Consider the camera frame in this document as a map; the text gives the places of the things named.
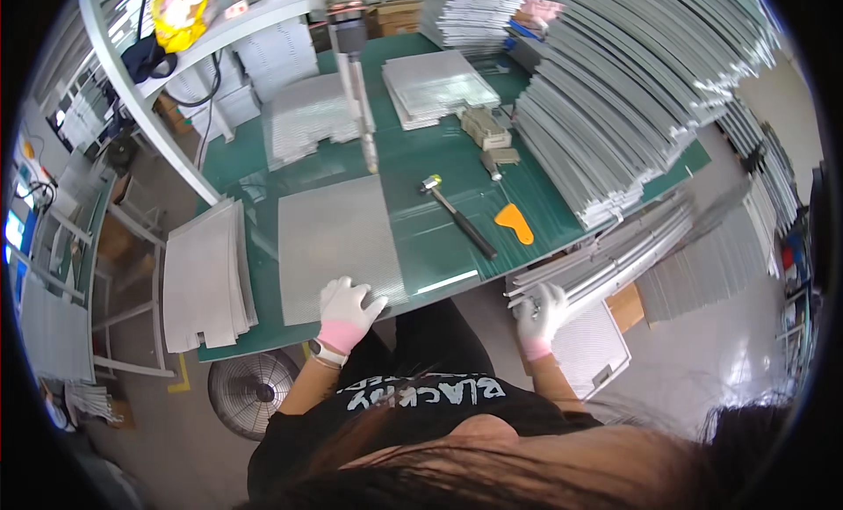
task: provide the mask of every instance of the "bracelet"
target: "bracelet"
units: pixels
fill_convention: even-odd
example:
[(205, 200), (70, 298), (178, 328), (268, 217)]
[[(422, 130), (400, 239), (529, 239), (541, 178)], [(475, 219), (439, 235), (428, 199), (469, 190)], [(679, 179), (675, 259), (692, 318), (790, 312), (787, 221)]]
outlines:
[(342, 369), (342, 366), (341, 366), (341, 365), (335, 364), (335, 363), (333, 363), (333, 362), (327, 362), (327, 361), (325, 361), (325, 360), (323, 360), (323, 359), (321, 359), (320, 357), (317, 357), (317, 356), (315, 356), (315, 355), (312, 355), (312, 356), (310, 357), (310, 359), (311, 359), (311, 360), (316, 360), (317, 362), (319, 362), (319, 363), (321, 363), (322, 365), (324, 365), (326, 368), (333, 369), (334, 371), (340, 371), (340, 370)]

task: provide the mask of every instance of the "orange scraper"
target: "orange scraper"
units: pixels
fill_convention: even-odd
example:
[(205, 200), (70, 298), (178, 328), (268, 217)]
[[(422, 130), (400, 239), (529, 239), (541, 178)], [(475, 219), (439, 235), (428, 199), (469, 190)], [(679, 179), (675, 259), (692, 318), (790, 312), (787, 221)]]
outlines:
[(502, 227), (509, 227), (515, 231), (515, 236), (522, 244), (533, 244), (533, 231), (527, 226), (527, 221), (521, 215), (517, 206), (509, 203), (495, 216), (495, 222)]

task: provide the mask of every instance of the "yellow floor tape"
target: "yellow floor tape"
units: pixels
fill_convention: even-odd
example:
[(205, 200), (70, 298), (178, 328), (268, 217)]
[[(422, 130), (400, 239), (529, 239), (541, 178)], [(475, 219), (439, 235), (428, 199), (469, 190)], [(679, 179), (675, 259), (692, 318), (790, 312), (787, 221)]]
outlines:
[(187, 379), (187, 366), (184, 365), (184, 354), (179, 353), (179, 365), (181, 366), (182, 383), (174, 383), (167, 386), (167, 393), (183, 393), (191, 390), (191, 381)]

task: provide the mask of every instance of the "yellow plastic bag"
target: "yellow plastic bag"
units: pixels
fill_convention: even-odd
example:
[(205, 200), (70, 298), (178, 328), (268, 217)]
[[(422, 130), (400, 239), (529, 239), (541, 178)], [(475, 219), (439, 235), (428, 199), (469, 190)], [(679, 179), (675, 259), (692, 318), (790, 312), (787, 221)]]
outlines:
[(207, 30), (209, 0), (153, 0), (155, 39), (166, 52), (183, 51)]

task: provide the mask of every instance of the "pink glove cuff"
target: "pink glove cuff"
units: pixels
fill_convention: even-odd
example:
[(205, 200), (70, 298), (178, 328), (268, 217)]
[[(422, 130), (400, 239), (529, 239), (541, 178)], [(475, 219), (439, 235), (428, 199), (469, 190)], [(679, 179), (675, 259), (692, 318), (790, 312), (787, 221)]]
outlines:
[(521, 338), (521, 347), (524, 349), (524, 356), (530, 362), (552, 354), (551, 343), (542, 338)]
[(352, 322), (340, 319), (325, 319), (322, 320), (322, 328), (316, 339), (347, 355), (352, 352), (354, 346), (363, 339), (365, 334)]

